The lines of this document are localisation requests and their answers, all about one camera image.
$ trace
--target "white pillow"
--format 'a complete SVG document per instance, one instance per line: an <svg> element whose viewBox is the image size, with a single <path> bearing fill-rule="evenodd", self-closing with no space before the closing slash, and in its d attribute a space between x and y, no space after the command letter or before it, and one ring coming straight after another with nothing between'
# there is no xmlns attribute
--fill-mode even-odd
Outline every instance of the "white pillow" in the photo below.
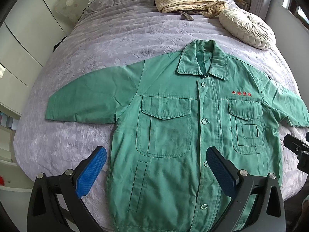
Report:
<svg viewBox="0 0 309 232"><path fill-rule="evenodd" d="M262 50L276 45L275 34L257 15L238 8L223 9L219 14L222 26L243 42Z"/></svg>

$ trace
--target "white cabinet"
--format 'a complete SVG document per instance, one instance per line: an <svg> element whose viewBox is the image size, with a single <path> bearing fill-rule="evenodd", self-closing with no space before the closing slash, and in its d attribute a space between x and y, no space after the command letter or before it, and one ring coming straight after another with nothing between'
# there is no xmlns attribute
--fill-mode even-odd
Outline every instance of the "white cabinet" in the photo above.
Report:
<svg viewBox="0 0 309 232"><path fill-rule="evenodd" d="M42 69L42 66L21 46L5 24L0 27L0 63L30 88Z"/></svg>
<svg viewBox="0 0 309 232"><path fill-rule="evenodd" d="M12 144L12 130L0 125L0 150L10 152Z"/></svg>
<svg viewBox="0 0 309 232"><path fill-rule="evenodd" d="M21 45L42 66L65 37L43 0L18 0L5 23Z"/></svg>
<svg viewBox="0 0 309 232"><path fill-rule="evenodd" d="M7 69L0 78L0 103L7 109L21 115L31 87L16 78Z"/></svg>
<svg viewBox="0 0 309 232"><path fill-rule="evenodd" d="M15 192L31 192L34 182L24 173L24 171L13 162L0 159L0 172L4 180L4 186L0 185L0 190Z"/></svg>

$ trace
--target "metal screw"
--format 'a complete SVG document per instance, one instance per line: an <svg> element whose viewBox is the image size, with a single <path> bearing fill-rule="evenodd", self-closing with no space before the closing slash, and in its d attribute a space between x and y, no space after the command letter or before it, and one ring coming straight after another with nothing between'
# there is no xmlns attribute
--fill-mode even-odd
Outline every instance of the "metal screw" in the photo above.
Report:
<svg viewBox="0 0 309 232"><path fill-rule="evenodd" d="M43 176L44 176L44 174L43 174L43 173L38 173L37 178L38 178L38 179L42 179L42 178L43 178Z"/></svg>
<svg viewBox="0 0 309 232"><path fill-rule="evenodd" d="M270 173L270 174L269 174L269 177L270 177L271 179L275 179L275 178L276 178L276 175L275 175L274 173Z"/></svg>
<svg viewBox="0 0 309 232"><path fill-rule="evenodd" d="M73 174L73 170L72 169L68 169L64 173L65 173L65 175L69 176L69 175Z"/></svg>
<svg viewBox="0 0 309 232"><path fill-rule="evenodd" d="M248 172L247 172L245 169L241 169L241 170L239 171L239 173L240 173L240 175L242 175L242 176L247 176L247 175L248 175Z"/></svg>

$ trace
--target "green work jacket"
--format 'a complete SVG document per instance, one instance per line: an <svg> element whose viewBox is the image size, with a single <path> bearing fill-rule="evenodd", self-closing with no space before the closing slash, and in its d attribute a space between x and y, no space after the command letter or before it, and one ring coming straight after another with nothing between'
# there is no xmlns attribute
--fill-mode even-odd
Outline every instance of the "green work jacket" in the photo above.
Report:
<svg viewBox="0 0 309 232"><path fill-rule="evenodd" d="M281 183L278 122L309 125L298 95L213 40L85 74L50 97L46 119L116 123L106 187L117 232L207 232L230 202L207 148Z"/></svg>

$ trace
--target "chest pocket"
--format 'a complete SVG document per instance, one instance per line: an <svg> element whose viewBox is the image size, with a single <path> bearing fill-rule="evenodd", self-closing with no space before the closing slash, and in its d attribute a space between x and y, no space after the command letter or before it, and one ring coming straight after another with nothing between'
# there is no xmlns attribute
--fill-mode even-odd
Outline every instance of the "chest pocket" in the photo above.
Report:
<svg viewBox="0 0 309 232"><path fill-rule="evenodd" d="M184 156L191 145L190 99L143 96L136 148L146 156Z"/></svg>
<svg viewBox="0 0 309 232"><path fill-rule="evenodd" d="M241 154L265 151L265 128L260 102L229 100L234 149Z"/></svg>

